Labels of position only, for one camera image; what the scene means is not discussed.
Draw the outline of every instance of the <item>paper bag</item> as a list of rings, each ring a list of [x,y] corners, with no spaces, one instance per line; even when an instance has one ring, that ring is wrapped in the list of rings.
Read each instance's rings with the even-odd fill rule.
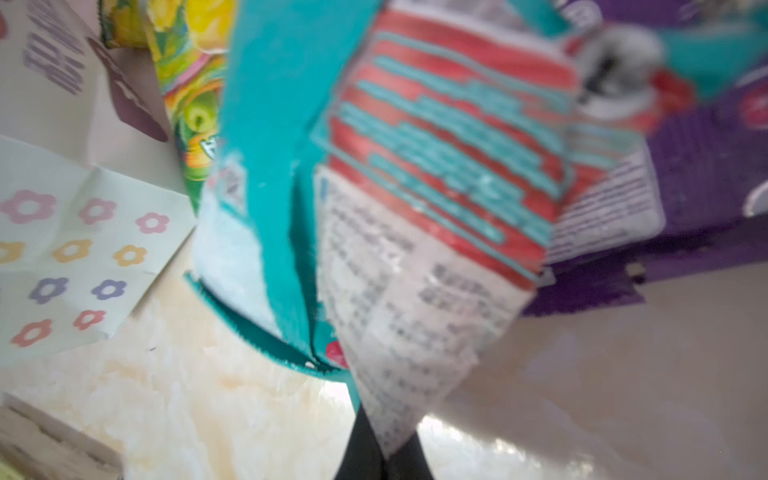
[[[0,366],[113,335],[194,225],[174,146],[59,0],[0,4]]]

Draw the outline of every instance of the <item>marble surface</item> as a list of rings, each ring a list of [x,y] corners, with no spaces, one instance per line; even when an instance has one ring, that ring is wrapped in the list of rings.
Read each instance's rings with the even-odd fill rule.
[[[95,0],[71,0],[91,25]],[[145,52],[116,54],[162,118]],[[272,364],[195,297],[182,248],[108,341],[0,390],[117,451],[127,480],[326,480],[346,388]],[[768,478],[768,265],[644,286],[649,303],[520,319],[419,426],[438,479]]]

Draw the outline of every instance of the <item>orange flower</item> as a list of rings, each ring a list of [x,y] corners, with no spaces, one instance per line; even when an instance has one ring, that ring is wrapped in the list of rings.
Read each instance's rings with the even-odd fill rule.
[[[83,310],[80,312],[80,316],[74,321],[72,326],[79,328],[80,331],[85,331],[89,326],[102,321],[106,314],[107,313],[103,310]]]
[[[132,253],[133,256],[131,258],[126,258],[126,256],[129,253]],[[139,263],[143,262],[144,256],[146,254],[147,254],[146,248],[135,247],[133,245],[126,245],[125,247],[115,252],[112,258],[117,260],[118,265],[120,266],[130,266],[130,265],[138,265]]]
[[[24,242],[0,242],[0,263],[10,263],[22,258]]]
[[[44,339],[46,336],[51,335],[51,332],[53,331],[51,328],[51,323],[52,320],[49,319],[45,319],[42,322],[27,323],[24,325],[24,328],[22,328],[22,331],[11,339],[11,343],[15,343],[21,348],[30,346],[32,343],[35,343]],[[35,336],[30,338],[29,334],[35,330],[37,330]]]
[[[69,263],[75,260],[80,260],[88,256],[88,251],[93,245],[92,240],[73,240],[60,246],[53,253],[51,257],[54,257],[59,263]]]

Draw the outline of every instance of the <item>purple flower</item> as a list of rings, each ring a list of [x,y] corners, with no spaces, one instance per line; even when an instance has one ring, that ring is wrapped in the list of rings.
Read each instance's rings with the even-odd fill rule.
[[[38,285],[29,294],[30,300],[34,300],[38,305],[48,303],[55,296],[59,296],[67,291],[69,279],[65,276],[61,278],[44,278],[38,282]]]
[[[83,207],[82,210],[80,210],[78,217],[80,217],[86,225],[93,225],[96,222],[109,220],[114,217],[114,209],[117,206],[118,205],[115,202],[94,197],[85,204],[85,207]]]
[[[150,212],[136,220],[139,231],[142,233],[163,233],[168,228],[170,219],[165,215]]]
[[[101,285],[97,286],[91,293],[93,293],[99,300],[107,300],[115,298],[116,296],[122,296],[125,293],[125,286],[127,283],[123,281],[115,282],[114,280],[105,280],[101,282]]]
[[[28,202],[37,204],[34,212],[25,213],[22,205]],[[10,200],[0,204],[0,212],[7,214],[13,223],[29,223],[35,220],[45,220],[53,216],[56,208],[56,197],[41,195],[32,190],[19,190]]]

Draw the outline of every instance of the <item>green fruit illustration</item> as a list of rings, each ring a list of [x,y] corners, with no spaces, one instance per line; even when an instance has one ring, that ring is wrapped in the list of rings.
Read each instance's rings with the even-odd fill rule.
[[[192,131],[204,132],[216,128],[219,101],[216,93],[207,91],[192,100],[184,109],[184,120]]]

